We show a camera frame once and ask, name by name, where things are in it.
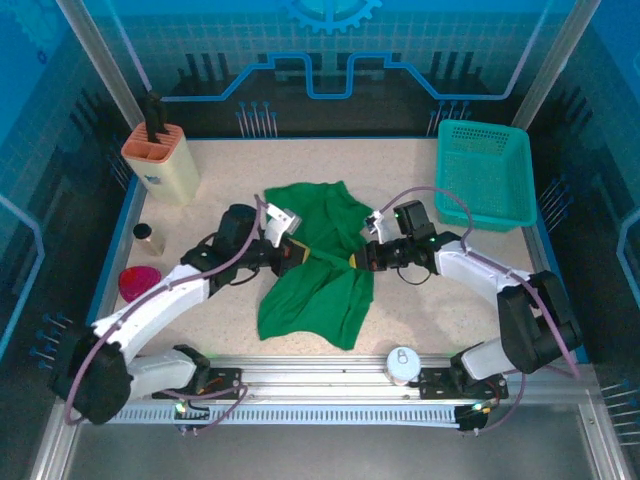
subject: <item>glass panel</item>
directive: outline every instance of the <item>glass panel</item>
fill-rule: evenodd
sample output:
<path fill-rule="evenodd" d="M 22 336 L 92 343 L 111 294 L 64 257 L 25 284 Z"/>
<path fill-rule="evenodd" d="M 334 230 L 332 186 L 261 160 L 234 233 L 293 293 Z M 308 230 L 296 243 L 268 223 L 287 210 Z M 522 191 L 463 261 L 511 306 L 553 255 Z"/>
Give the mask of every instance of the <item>glass panel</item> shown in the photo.
<path fill-rule="evenodd" d="M 541 224 L 606 383 L 640 382 L 638 21 L 600 5 L 529 132 Z"/>
<path fill-rule="evenodd" d="M 127 80 L 191 137 L 510 123 L 570 0 L 87 2 Z"/>
<path fill-rule="evenodd" d="M 53 401 L 53 322 L 84 323 L 130 171 L 128 127 L 55 2 L 0 7 L 0 478 L 11 480 L 28 476 Z"/>

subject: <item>teal plastic basket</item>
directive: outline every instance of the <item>teal plastic basket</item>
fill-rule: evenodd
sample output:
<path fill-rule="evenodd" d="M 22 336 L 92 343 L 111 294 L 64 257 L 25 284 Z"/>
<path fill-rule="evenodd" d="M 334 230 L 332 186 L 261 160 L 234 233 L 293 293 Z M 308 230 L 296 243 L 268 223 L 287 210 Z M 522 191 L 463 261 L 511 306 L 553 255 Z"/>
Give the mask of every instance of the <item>teal plastic basket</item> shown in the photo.
<path fill-rule="evenodd" d="M 476 228 L 506 232 L 536 222 L 529 136 L 504 125 L 444 120 L 438 133 L 436 186 L 464 201 Z M 452 199 L 436 194 L 441 223 L 468 225 Z"/>

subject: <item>green towel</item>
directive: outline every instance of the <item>green towel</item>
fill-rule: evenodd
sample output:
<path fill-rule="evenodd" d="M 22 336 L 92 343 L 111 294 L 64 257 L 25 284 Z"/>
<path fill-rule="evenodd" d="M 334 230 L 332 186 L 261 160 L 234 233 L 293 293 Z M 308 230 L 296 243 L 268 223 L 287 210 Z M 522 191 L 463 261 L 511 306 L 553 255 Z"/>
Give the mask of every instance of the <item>green towel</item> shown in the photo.
<path fill-rule="evenodd" d="M 371 208 L 354 199 L 343 182 L 297 183 L 266 190 L 265 196 L 302 219 L 292 237 L 311 253 L 260 303 L 260 339 L 305 331 L 352 349 L 373 300 L 373 273 L 351 268 L 349 257 L 366 243 L 360 230 Z"/>

